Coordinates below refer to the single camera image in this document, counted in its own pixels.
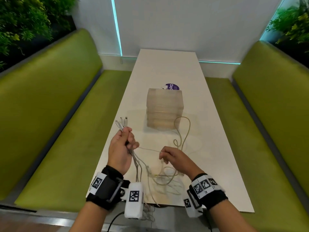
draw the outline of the green bench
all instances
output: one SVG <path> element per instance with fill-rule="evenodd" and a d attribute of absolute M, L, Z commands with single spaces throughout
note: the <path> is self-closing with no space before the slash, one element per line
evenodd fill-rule
<path fill-rule="evenodd" d="M 233 74 L 283 158 L 309 195 L 309 71 L 257 42 Z M 255 213 L 258 231 L 309 231 L 309 217 L 229 79 L 206 78 Z"/>
<path fill-rule="evenodd" d="M 16 205 L 81 209 L 131 75 L 101 71 L 81 29 L 1 75 L 0 200 L 41 158 Z"/>

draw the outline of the purple round label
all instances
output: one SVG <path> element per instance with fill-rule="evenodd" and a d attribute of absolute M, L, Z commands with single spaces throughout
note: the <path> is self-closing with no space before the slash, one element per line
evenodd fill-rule
<path fill-rule="evenodd" d="M 179 90 L 179 87 L 175 84 L 166 84 L 168 89 Z"/>

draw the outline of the wooden floor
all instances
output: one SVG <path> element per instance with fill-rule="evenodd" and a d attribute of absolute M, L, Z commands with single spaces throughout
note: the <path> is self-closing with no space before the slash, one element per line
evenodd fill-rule
<path fill-rule="evenodd" d="M 11 221 L 7 216 L 0 217 L 0 232 L 56 232 L 60 228 L 61 226 Z"/>

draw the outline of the person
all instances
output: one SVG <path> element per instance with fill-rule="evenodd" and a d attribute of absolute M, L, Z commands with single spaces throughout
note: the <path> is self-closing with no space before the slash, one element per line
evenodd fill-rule
<path fill-rule="evenodd" d="M 138 147 L 139 143 L 135 141 L 131 128 L 125 127 L 123 131 L 119 130 L 112 138 L 108 149 L 108 170 L 116 171 L 119 176 L 125 175 L 132 162 L 132 156 L 128 150 L 134 150 Z M 159 154 L 159 159 L 163 159 L 166 164 L 171 163 L 177 171 L 187 175 L 191 180 L 205 174 L 184 152 L 177 148 L 165 146 Z M 208 208 L 220 232 L 256 232 L 226 196 L 221 199 L 219 203 Z M 108 210 L 91 201 L 87 201 L 79 212 L 70 231 L 101 231 L 107 214 Z"/>

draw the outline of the tabletop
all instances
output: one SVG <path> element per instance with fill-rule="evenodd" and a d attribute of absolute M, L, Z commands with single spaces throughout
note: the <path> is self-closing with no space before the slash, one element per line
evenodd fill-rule
<path fill-rule="evenodd" d="M 173 140 L 180 139 L 175 130 L 159 131 L 146 125 L 148 89 L 162 88 L 166 84 L 177 85 L 182 91 L 183 116 L 191 121 L 183 152 L 225 189 L 229 200 L 239 211 L 254 212 L 194 52 L 141 49 L 115 120 L 128 117 L 128 126 L 133 129 L 135 139 L 142 148 L 160 151 L 164 146 L 175 147 Z M 179 131 L 183 138 L 188 127 L 188 120 L 181 118 Z M 113 124 L 93 178 L 105 167 L 110 140 L 117 131 L 118 127 Z M 138 148 L 135 153 L 150 167 L 153 174 L 158 174 L 165 166 L 159 160 L 158 152 Z M 172 168 L 165 168 L 166 175 L 171 173 Z M 135 182 L 135 176 L 136 168 L 132 162 L 124 178 Z M 162 177 L 158 181 L 164 183 L 165 180 Z M 155 200 L 158 204 L 173 206 L 184 206 L 181 194 L 191 183 L 187 176 L 178 175 L 168 186 L 159 186 L 147 177 L 145 166 L 141 182 L 145 190 L 145 202 L 154 203 Z"/>

